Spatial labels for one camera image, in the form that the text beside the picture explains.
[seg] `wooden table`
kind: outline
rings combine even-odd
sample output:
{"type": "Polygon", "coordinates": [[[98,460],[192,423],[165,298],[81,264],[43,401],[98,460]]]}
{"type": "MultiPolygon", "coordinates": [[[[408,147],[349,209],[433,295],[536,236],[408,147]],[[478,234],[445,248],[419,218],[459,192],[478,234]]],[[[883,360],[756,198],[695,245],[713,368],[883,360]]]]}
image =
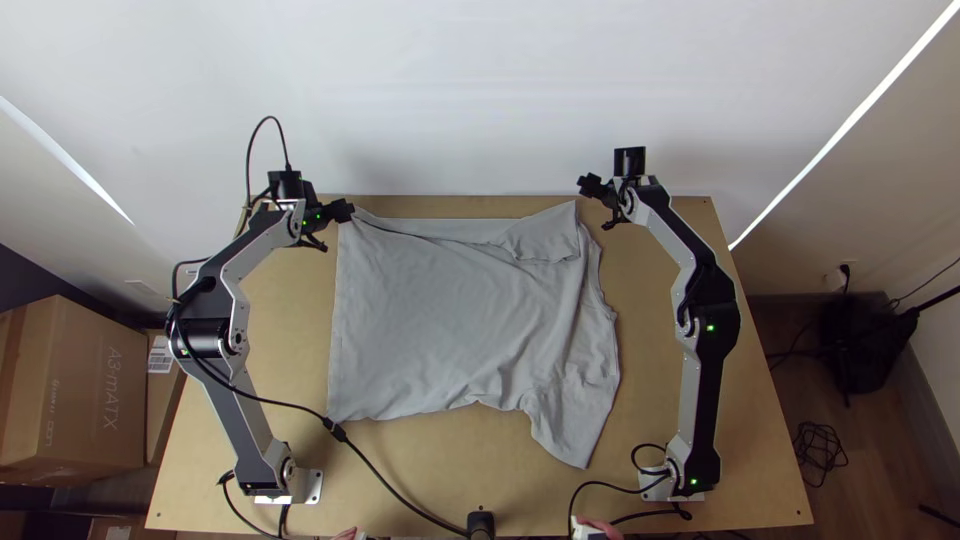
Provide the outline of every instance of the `wooden table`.
{"type": "MultiPolygon", "coordinates": [[[[375,214],[408,218],[508,218],[533,214],[570,197],[350,197],[375,214]]],[[[530,436],[522,412],[476,404],[454,411],[385,422],[344,425],[350,438],[393,485],[416,504],[463,526],[483,506],[503,536],[565,535],[567,504],[586,480],[636,489],[630,449],[663,444],[677,429],[680,346],[674,339],[670,286],[677,267],[642,227],[602,231],[610,218],[599,202],[578,198],[580,219],[603,247],[600,281],[617,312],[622,379],[613,411],[586,471],[551,457],[530,436]]],[[[739,287],[726,240],[707,198],[681,197],[674,207],[717,252],[737,283],[743,316],[740,339],[726,360],[717,449],[721,481],[706,501],[675,515],[634,520],[626,532],[708,531],[813,522],[790,437],[767,370],[753,319],[739,287]]],[[[259,395],[317,410],[326,407],[327,358],[336,275],[337,226],[319,235],[327,254],[275,252],[245,281],[252,303],[252,352],[247,367],[259,395]]],[[[325,471],[317,506],[295,506],[292,534],[333,535],[359,525],[373,536],[450,536],[400,505],[350,450],[304,413],[265,406],[274,435],[288,441],[300,466],[325,471]]],[[[641,465],[654,463],[654,456],[641,465]]],[[[209,532],[250,532],[227,508],[221,473],[234,454],[199,384],[188,381],[154,491],[147,526],[209,532]]],[[[254,523],[276,530],[279,508],[254,506],[230,483],[234,501],[254,523]]],[[[575,512],[601,519],[659,508],[603,487],[585,489],[575,512]]]]}

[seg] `power cord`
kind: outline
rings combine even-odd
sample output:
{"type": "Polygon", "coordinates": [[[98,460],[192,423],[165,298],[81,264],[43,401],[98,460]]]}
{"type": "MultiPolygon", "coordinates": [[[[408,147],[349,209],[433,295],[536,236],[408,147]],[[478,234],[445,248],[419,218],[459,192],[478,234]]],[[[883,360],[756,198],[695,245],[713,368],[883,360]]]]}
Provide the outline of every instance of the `power cord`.
{"type": "Polygon", "coordinates": [[[287,515],[290,513],[290,505],[285,504],[280,508],[280,517],[277,518],[277,536],[283,538],[283,531],[287,528],[287,515]]]}
{"type": "Polygon", "coordinates": [[[891,299],[889,302],[887,302],[887,305],[886,305],[885,307],[889,308],[890,311],[893,311],[893,310],[897,309],[898,307],[900,307],[900,302],[902,302],[902,301],[906,300],[907,298],[910,298],[911,296],[913,296],[914,293],[916,293],[916,292],[919,291],[920,289],[922,289],[922,288],[926,287],[927,285],[929,285],[931,282],[933,282],[933,280],[935,280],[935,279],[937,279],[938,277],[940,277],[941,275],[943,275],[944,272],[946,272],[947,270],[949,270],[949,269],[953,268],[954,266],[956,266],[957,263],[960,263],[960,256],[958,256],[956,259],[954,259],[952,263],[950,263],[950,264],[944,266],[943,268],[941,268],[939,272],[937,272],[936,274],[934,274],[933,276],[931,276],[929,279],[927,279],[926,281],[924,281],[923,283],[921,283],[918,287],[916,287],[916,288],[913,289],[912,291],[908,292],[907,294],[905,294],[905,295],[903,295],[903,296],[898,296],[897,298],[891,299]]]}
{"type": "MultiPolygon", "coordinates": [[[[633,447],[633,450],[630,451],[630,462],[633,463],[633,466],[638,471],[644,474],[652,475],[652,476],[659,476],[660,478],[654,480],[653,483],[651,483],[650,485],[644,486],[640,489],[627,489],[625,487],[615,486],[613,484],[608,484],[607,482],[601,482],[599,480],[589,480],[587,482],[580,484],[579,486],[577,486],[577,489],[574,490],[573,495],[570,496],[570,505],[567,507],[567,515],[565,516],[567,521],[567,538],[573,538],[573,525],[570,523],[570,516],[573,515],[573,505],[577,500],[577,495],[580,493],[580,491],[583,490],[583,488],[587,486],[603,486],[605,488],[609,488],[614,491],[619,491],[620,493],[626,493],[628,495],[640,495],[642,493],[646,493],[647,491],[653,489],[654,487],[659,485],[661,482],[667,480],[667,478],[670,477],[670,472],[667,470],[651,471],[649,469],[643,469],[639,465],[637,465],[637,460],[636,460],[637,451],[643,448],[656,448],[663,452],[666,452],[666,449],[657,444],[643,443],[633,447]]],[[[691,519],[693,519],[693,514],[691,514],[687,510],[684,510],[683,508],[680,508],[679,504],[673,503],[673,508],[671,509],[649,510],[646,512],[637,512],[634,514],[628,514],[626,516],[621,516],[614,519],[613,521],[610,522],[610,524],[615,526],[619,523],[623,523],[631,519],[638,519],[638,518],[644,518],[644,517],[650,517],[650,516],[659,516],[664,514],[677,514],[684,521],[690,521],[691,519]]]]}
{"type": "Polygon", "coordinates": [[[233,474],[233,471],[227,471],[223,473],[223,475],[220,477],[220,480],[217,480],[217,484],[219,484],[220,487],[223,488],[223,498],[225,501],[227,501],[227,506],[230,507],[230,511],[233,512],[233,515],[236,516],[237,519],[242,521],[247,527],[257,532],[261,536],[265,536],[267,538],[274,538],[275,540],[285,540],[283,538],[283,534],[273,535],[268,533],[267,531],[254,525],[249,519],[244,517],[239,510],[237,510],[237,507],[234,506],[233,501],[230,499],[230,492],[227,491],[227,482],[235,478],[236,476],[233,474]]]}
{"type": "Polygon", "coordinates": [[[793,451],[801,467],[808,465],[821,472],[820,478],[816,481],[810,481],[806,475],[801,475],[804,483],[812,488],[823,486],[827,473],[833,469],[850,464],[850,459],[844,452],[843,445],[840,444],[837,430],[827,424],[800,422],[797,426],[797,434],[793,438],[793,451]]]}
{"type": "MultiPolygon", "coordinates": [[[[246,198],[243,200],[243,218],[240,220],[240,224],[237,226],[237,230],[233,234],[234,238],[240,236],[240,233],[243,231],[244,225],[246,225],[247,220],[250,219],[252,206],[256,201],[250,200],[250,156],[253,153],[253,142],[257,139],[257,132],[259,132],[260,128],[270,120],[273,120],[277,124],[277,131],[280,132],[280,144],[283,146],[284,168],[288,171],[293,170],[293,167],[290,166],[290,156],[287,154],[287,139],[283,136],[283,126],[280,125],[280,120],[277,120],[277,117],[272,115],[263,117],[263,119],[257,123],[257,127],[253,128],[253,133],[250,134],[250,142],[247,143],[247,157],[244,166],[244,177],[246,179],[246,198]]],[[[261,193],[258,198],[266,198],[268,192],[269,188],[261,193]]]]}
{"type": "MultiPolygon", "coordinates": [[[[846,295],[847,295],[847,292],[850,290],[850,265],[848,265],[848,264],[841,264],[841,265],[839,266],[839,270],[843,273],[843,275],[845,275],[845,276],[847,277],[847,279],[844,280],[844,283],[843,283],[843,292],[841,293],[841,296],[846,296],[846,295]]],[[[796,356],[801,356],[801,355],[802,355],[802,356],[816,356],[816,354],[812,354],[813,352],[815,352],[815,350],[814,350],[814,351],[797,351],[796,348],[797,348],[797,343],[800,342],[800,338],[803,337],[803,335],[807,332],[807,330],[813,328],[813,325],[816,324],[818,320],[819,320],[819,317],[816,317],[816,318],[814,318],[813,320],[811,320],[811,321],[807,322],[806,324],[804,324],[803,327],[800,328],[800,331],[797,332],[797,335],[793,338],[793,341],[790,343],[790,348],[787,349],[786,352],[774,353],[774,354],[768,354],[768,355],[766,355],[767,360],[772,360],[772,359],[774,359],[774,358],[779,358],[779,359],[780,359],[780,360],[777,360],[776,362],[774,362],[774,363],[770,366],[770,371],[773,371],[773,370],[777,369],[778,367],[780,367],[781,364],[783,364],[784,362],[786,362],[787,360],[789,360],[790,357],[791,357],[791,356],[794,356],[794,355],[796,355],[796,356]]]]}

